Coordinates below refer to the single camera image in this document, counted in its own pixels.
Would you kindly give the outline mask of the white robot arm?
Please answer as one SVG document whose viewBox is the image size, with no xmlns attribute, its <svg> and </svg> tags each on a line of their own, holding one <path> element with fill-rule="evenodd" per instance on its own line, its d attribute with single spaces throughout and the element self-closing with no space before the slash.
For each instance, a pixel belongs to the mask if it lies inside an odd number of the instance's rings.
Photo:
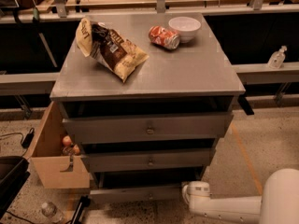
<svg viewBox="0 0 299 224">
<path fill-rule="evenodd" d="M 299 171 L 281 169 L 269 176 L 261 196 L 212 199 L 207 182 L 182 188 L 192 214 L 234 224 L 299 224 Z"/>
</svg>

